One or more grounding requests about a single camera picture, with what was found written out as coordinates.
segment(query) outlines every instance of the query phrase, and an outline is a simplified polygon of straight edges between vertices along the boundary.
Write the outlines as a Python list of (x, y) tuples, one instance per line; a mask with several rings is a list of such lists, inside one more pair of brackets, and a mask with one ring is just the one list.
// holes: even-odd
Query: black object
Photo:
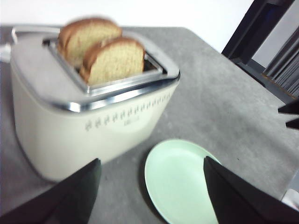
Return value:
[(247, 64), (294, 0), (254, 0), (222, 54)]
[(0, 217), (0, 224), (86, 224), (98, 193), (101, 167), (93, 160), (45, 193)]
[(220, 224), (298, 224), (299, 212), (260, 191), (210, 157), (207, 190)]
[(266, 68), (252, 57), (293, 2), (294, 0), (254, 0), (222, 51), (225, 57), (284, 103), (291, 102), (293, 98), (264, 77), (262, 73)]
[[(279, 113), (289, 113), (289, 114), (298, 114), (299, 115), (299, 99), (294, 100), (293, 102), (284, 105), (278, 109)], [(289, 128), (294, 128), (299, 130), (299, 118), (295, 120), (290, 120), (285, 124)]]

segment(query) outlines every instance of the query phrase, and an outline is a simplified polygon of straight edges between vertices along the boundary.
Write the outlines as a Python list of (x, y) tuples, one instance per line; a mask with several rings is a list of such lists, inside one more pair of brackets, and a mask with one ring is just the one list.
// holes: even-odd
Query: white wall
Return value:
[(265, 68), (299, 26), (299, 0), (294, 1), (252, 59)]
[(0, 0), (2, 24), (104, 15), (122, 26), (181, 26), (222, 52), (253, 0)]

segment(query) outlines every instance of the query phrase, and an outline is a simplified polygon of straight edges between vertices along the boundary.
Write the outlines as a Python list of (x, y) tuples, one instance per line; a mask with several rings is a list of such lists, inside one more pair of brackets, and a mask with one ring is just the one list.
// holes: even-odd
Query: printed pattern on toaster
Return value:
[(160, 97), (154, 98), (153, 100), (149, 100), (142, 104), (136, 105), (135, 107), (130, 107), (126, 110), (120, 110), (112, 114), (107, 114), (103, 117), (98, 117), (95, 120), (88, 120), (85, 124), (85, 130), (88, 132), (93, 128), (99, 128), (101, 126), (107, 126), (109, 124), (115, 123), (117, 121), (123, 122), (124, 126), (130, 125), (133, 122), (139, 120), (139, 114), (142, 112), (146, 112), (150, 108), (154, 108), (155, 106), (168, 101), (171, 97), (171, 94), (165, 94)]

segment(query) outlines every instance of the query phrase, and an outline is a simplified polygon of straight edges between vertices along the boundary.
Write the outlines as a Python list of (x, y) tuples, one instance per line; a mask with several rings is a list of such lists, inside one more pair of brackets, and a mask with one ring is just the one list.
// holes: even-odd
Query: bread crust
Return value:
[(68, 25), (66, 25), (65, 27), (63, 27), (60, 30), (60, 33), (58, 35), (57, 49), (64, 57), (67, 57), (67, 45), (70, 41), (70, 38), (78, 30), (80, 30), (84, 26), (87, 26), (90, 23), (110, 24), (110, 25), (114, 26), (116, 29), (118, 29), (120, 34), (122, 33), (122, 29), (119, 26), (117, 26), (114, 22), (104, 19), (104, 18), (93, 17), (93, 18), (87, 18), (87, 19), (82, 19), (79, 21), (71, 22)]

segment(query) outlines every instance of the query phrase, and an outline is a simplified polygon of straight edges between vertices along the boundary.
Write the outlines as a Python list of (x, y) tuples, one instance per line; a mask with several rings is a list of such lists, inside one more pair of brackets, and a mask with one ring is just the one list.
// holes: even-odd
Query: toaster lever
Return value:
[(11, 46), (9, 43), (0, 45), (0, 61), (9, 63), (10, 62), (10, 50)]

